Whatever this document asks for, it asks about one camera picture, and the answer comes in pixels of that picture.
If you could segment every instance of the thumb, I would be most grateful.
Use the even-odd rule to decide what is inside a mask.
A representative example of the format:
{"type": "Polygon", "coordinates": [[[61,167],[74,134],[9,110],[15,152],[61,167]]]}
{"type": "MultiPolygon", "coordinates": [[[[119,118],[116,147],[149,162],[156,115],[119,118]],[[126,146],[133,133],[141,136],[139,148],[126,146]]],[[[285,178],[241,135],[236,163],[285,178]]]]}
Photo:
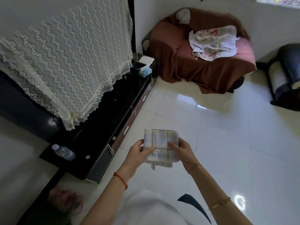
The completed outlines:
{"type": "Polygon", "coordinates": [[[152,148],[152,147],[145,147],[145,148],[143,149],[143,151],[141,152],[141,154],[142,154],[143,157],[146,159],[146,157],[147,157],[148,155],[150,155],[153,151],[154,151],[154,148],[152,148]]]}
{"type": "Polygon", "coordinates": [[[173,149],[175,152],[181,150],[181,147],[179,147],[178,145],[176,145],[176,144],[174,144],[174,143],[172,143],[172,142],[170,142],[170,141],[168,142],[168,146],[169,146],[171,149],[173,149]]]}

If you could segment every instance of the white tile floor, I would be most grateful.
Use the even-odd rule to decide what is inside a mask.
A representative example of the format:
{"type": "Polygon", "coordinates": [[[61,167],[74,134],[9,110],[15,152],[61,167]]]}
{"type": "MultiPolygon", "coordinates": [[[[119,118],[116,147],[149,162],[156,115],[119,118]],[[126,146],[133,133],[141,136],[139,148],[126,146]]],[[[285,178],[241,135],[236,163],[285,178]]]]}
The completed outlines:
{"type": "MultiPolygon", "coordinates": [[[[172,129],[253,224],[299,224],[300,113],[270,105],[264,75],[256,71],[234,94],[201,94],[194,83],[158,80],[116,153],[103,182],[66,174],[65,188],[83,193],[79,224],[144,128],[172,129]]],[[[216,224],[197,186],[180,163],[153,171],[143,164],[129,181],[129,193],[144,188],[177,199],[194,196],[216,224]]]]}

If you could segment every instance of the person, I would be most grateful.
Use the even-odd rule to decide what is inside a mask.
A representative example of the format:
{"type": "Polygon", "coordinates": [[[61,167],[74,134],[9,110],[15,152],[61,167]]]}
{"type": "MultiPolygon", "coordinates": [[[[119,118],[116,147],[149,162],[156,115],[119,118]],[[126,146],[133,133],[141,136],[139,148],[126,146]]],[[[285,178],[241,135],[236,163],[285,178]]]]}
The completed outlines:
{"type": "MultiPolygon", "coordinates": [[[[203,213],[204,210],[189,195],[170,203],[163,200],[159,195],[144,190],[129,195],[121,205],[128,181],[145,161],[147,155],[154,150],[153,148],[143,149],[142,144],[143,140],[138,140],[131,146],[123,164],[115,172],[115,175],[80,225],[209,224],[210,220],[206,213],[203,213]]],[[[168,145],[176,152],[185,170],[197,184],[217,225],[252,224],[199,163],[189,143],[179,138],[179,145],[171,142],[168,142],[168,145]]]]}

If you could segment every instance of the plastic water bottle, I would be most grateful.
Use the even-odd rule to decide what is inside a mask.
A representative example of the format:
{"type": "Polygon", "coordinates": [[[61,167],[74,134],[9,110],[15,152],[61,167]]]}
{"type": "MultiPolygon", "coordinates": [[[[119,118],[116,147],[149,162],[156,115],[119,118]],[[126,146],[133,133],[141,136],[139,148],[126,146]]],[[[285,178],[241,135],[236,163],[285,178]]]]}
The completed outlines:
{"type": "Polygon", "coordinates": [[[65,146],[59,146],[57,144],[54,144],[52,145],[52,149],[57,155],[69,161],[73,160],[76,156],[74,152],[72,152],[69,148],[65,146]]]}

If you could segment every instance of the white shirt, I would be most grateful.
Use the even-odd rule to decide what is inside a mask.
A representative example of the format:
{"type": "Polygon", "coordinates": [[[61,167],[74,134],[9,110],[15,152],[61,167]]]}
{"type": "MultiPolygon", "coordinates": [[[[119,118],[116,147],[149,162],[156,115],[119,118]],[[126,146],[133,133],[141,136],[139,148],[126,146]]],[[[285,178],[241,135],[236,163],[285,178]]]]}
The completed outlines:
{"type": "Polygon", "coordinates": [[[207,218],[194,206],[177,201],[165,201],[158,194],[140,190],[126,197],[113,225],[210,225],[207,218]]]}

